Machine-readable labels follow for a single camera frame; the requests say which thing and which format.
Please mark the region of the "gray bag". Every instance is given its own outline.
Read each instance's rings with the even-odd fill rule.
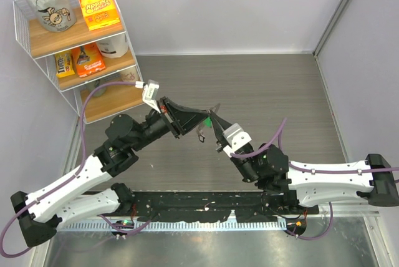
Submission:
[[[76,22],[68,0],[26,0],[41,25],[50,32],[61,32]]]

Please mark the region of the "gray floor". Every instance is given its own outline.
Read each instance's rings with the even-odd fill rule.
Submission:
[[[160,82],[158,96],[201,109],[221,103],[218,114],[249,132],[254,147],[268,141],[283,117],[284,151],[291,159],[340,163],[340,148],[319,71],[311,55],[153,56],[138,58],[145,79]],[[138,121],[149,108],[129,110]],[[89,152],[105,139],[110,119],[86,128]],[[253,190],[227,156],[217,154],[211,129],[199,143],[190,133],[166,135],[137,153],[140,160],[119,177],[94,188],[124,182],[135,190]],[[326,218],[309,218],[307,236],[318,235]],[[362,218],[335,218],[318,242],[300,241],[281,231],[143,233],[127,241],[109,240],[87,249],[109,233],[59,233],[48,267],[67,266],[377,266]]]
[[[318,235],[328,222],[308,218],[306,234]],[[359,217],[335,218],[331,232],[318,241],[296,240],[282,231],[142,233],[85,251],[108,237],[109,233],[58,233],[45,267],[378,266]]]
[[[145,79],[160,83],[158,97],[177,104],[207,109],[221,103],[218,115],[239,123],[256,148],[267,142],[284,117],[284,151],[292,160],[312,163],[344,162],[337,133],[322,87],[319,70],[310,54],[150,56],[139,57]],[[141,122],[150,108],[127,111]],[[106,139],[111,118],[86,128],[92,152]],[[194,132],[176,140],[168,134],[138,152],[140,160],[113,182],[136,190],[253,190],[228,157],[216,153],[213,131],[206,142]]]

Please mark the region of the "cartoon bunny logo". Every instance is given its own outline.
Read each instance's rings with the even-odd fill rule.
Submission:
[[[55,11],[54,7],[48,7],[47,9],[39,10],[39,12],[47,12],[49,14],[48,16],[44,16],[43,19],[46,22],[49,22],[49,25],[52,27],[55,27],[62,22],[62,16],[66,16],[68,21],[70,21],[70,13],[66,8]]]

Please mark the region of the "wooden shelf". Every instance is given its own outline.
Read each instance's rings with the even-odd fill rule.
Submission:
[[[87,89],[80,92],[82,103],[86,101],[89,93]],[[140,105],[143,102],[142,94],[143,90],[134,86],[108,86],[103,95],[100,97],[92,97],[89,100],[85,110],[86,122],[94,122],[98,119]]]
[[[130,50],[127,51],[125,55],[123,55],[120,58],[106,58],[103,57],[105,66],[107,67],[104,70],[101,70],[100,72],[96,72],[92,75],[88,75],[87,77],[81,78],[77,75],[76,70],[74,75],[69,75],[64,78],[58,79],[58,85],[60,90],[65,90],[71,87],[75,87],[81,84],[84,84],[86,82],[90,82],[91,80],[94,80],[98,77],[101,77],[103,75],[110,74],[112,72],[115,72],[116,70],[123,69],[124,67],[131,67],[135,65],[135,59],[133,58],[132,52]]]
[[[76,23],[64,32],[49,32],[40,25],[37,19],[29,21],[29,37],[33,58],[43,57],[82,44],[88,44],[112,34],[125,32],[121,22],[89,31],[80,8],[75,8],[74,12],[77,18]]]

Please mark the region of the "orange box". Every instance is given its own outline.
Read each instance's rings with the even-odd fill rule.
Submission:
[[[72,58],[79,77],[87,77],[105,69],[104,60],[95,42],[72,49]]]
[[[90,31],[120,22],[113,0],[79,0],[79,3]]]

